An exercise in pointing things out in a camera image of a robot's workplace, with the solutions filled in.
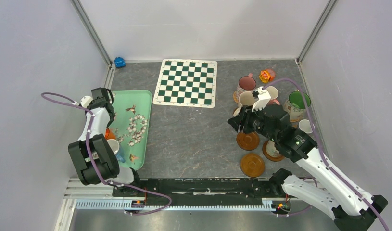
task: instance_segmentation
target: mug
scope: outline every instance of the mug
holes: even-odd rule
[[[241,93],[238,99],[238,107],[242,107],[243,105],[252,106],[255,103],[255,98],[251,91],[245,91]]]
[[[309,107],[311,105],[311,99],[307,94],[303,93],[303,95],[305,96],[306,103]],[[303,114],[306,112],[301,92],[292,92],[289,95],[288,100],[285,102],[283,108],[284,111],[289,113],[289,119],[291,122],[298,122],[302,118]]]
[[[234,101],[238,103],[240,95],[243,92],[252,91],[255,89],[256,86],[257,86],[257,82],[253,78],[252,73],[250,73],[248,76],[241,77],[238,80],[237,90],[233,95]]]

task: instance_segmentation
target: metal frame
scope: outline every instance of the metal frame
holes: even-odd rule
[[[305,58],[306,54],[308,53],[310,47],[312,46],[314,40],[316,39],[317,35],[319,34],[319,31],[321,30],[326,19],[329,17],[329,14],[333,10],[333,7],[335,6],[337,1],[338,0],[329,0],[329,2],[326,4],[325,9],[323,10],[322,14],[320,15],[320,18],[318,19],[318,21],[315,25],[315,28],[312,30],[308,40],[306,41],[305,45],[303,46],[301,53],[299,54],[298,58],[296,59],[296,62],[298,63],[298,65],[300,65],[302,60]]]
[[[80,17],[82,23],[84,24],[85,28],[87,29],[89,35],[91,36],[92,40],[94,41],[95,45],[97,46],[99,52],[101,53],[104,62],[111,67],[112,59],[109,57],[108,53],[105,50],[104,45],[102,44],[100,38],[98,37],[97,32],[95,31],[91,21],[88,18],[87,13],[85,12],[81,2],[79,0],[70,0],[73,4],[75,10],[77,11],[78,16]]]

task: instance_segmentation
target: gray floor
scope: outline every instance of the gray floor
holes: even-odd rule
[[[292,212],[307,206],[292,202]],[[77,209],[70,231],[338,231],[333,220],[312,208],[304,214],[276,218],[270,212],[162,211],[130,217],[118,210]]]
[[[117,69],[112,90],[148,90],[155,92],[161,63],[128,63]],[[152,105],[148,144],[142,178],[214,178],[246,177],[240,170],[243,155],[236,142],[236,132],[227,124],[237,104],[233,100],[238,79],[253,73],[258,86],[261,70],[271,68],[276,78],[291,78],[303,87],[303,81],[294,60],[218,61],[216,104],[214,108]],[[278,100],[284,103],[296,88],[282,82],[274,85],[279,90]],[[262,154],[266,139],[261,136],[260,146],[253,153],[261,155],[266,169],[261,177],[271,177],[280,168],[299,177],[307,172],[290,160],[267,160]]]

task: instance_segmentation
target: white cup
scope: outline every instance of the white cup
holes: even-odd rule
[[[298,127],[301,131],[303,131],[306,134],[311,134],[313,132],[310,126],[310,121],[307,119],[303,119],[299,121]]]
[[[252,106],[255,103],[255,98],[251,91],[245,91],[241,93],[238,100],[238,107],[242,107],[243,105]]]
[[[268,91],[272,100],[278,98],[279,92],[278,92],[278,89],[276,89],[274,86],[269,86],[269,87],[265,88],[265,90]]]

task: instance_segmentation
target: small blue object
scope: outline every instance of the small blue object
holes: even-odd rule
[[[125,66],[125,61],[124,61],[124,59],[121,58],[121,57],[116,57],[116,58],[114,59],[114,64],[115,64],[115,67],[116,67],[116,68],[123,67],[123,66]]]

